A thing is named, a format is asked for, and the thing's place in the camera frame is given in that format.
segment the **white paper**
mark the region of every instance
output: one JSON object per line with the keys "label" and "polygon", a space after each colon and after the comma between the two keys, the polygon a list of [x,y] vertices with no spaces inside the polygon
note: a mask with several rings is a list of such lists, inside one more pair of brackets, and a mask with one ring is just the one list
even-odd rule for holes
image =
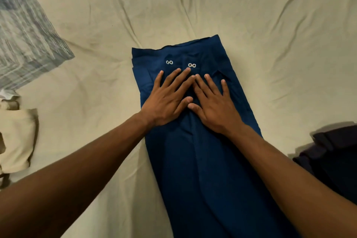
{"label": "white paper", "polygon": [[15,91],[10,89],[0,90],[0,99],[1,100],[11,100],[13,97],[20,97]]}

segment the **beige bed sheet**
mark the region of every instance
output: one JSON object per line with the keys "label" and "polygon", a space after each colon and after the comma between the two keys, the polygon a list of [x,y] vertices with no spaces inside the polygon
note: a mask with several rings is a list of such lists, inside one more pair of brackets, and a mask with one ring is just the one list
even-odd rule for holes
{"label": "beige bed sheet", "polygon": [[[75,54],[20,88],[39,134],[18,180],[140,110],[131,47],[219,34],[264,138],[285,154],[357,121],[357,0],[38,0]],[[145,143],[64,237],[171,237]]]}

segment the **blue shirt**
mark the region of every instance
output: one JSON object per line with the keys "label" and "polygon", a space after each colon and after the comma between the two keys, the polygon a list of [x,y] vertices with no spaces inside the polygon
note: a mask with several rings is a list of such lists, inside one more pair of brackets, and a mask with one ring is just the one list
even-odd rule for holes
{"label": "blue shirt", "polygon": [[[218,35],[160,50],[132,49],[141,105],[160,70],[208,73],[222,92],[221,79],[244,123],[260,128]],[[199,101],[192,88],[186,96]],[[224,136],[205,127],[189,109],[146,136],[150,162],[170,218],[181,237],[298,237],[260,177]]]}

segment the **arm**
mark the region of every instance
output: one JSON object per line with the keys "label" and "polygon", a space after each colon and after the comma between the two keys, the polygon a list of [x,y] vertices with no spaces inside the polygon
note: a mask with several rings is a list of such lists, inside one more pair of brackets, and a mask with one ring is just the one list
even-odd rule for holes
{"label": "arm", "polygon": [[288,159],[245,125],[222,80],[223,95],[205,75],[196,76],[201,107],[190,103],[203,124],[227,136],[247,158],[280,209],[303,237],[357,237],[357,206]]}
{"label": "arm", "polygon": [[175,70],[160,87],[161,71],[141,111],[122,125],[1,191],[1,236],[60,237],[145,134],[176,119],[192,102],[192,97],[182,97],[194,77],[183,83],[190,72],[186,69],[173,81],[179,72]]}

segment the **dark fabric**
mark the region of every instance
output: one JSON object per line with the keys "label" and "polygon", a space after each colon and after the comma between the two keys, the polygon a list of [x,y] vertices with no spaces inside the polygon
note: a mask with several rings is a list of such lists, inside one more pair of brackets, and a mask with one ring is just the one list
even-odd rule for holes
{"label": "dark fabric", "polygon": [[315,145],[293,160],[357,204],[357,125],[313,135]]}
{"label": "dark fabric", "polygon": [[[225,79],[242,120],[261,134],[218,35],[160,50],[132,49],[141,105],[160,70],[164,78],[189,64],[209,73],[222,92]],[[188,96],[199,104],[194,91]],[[244,156],[207,129],[190,110],[145,137],[172,230],[181,237],[298,237]]]}

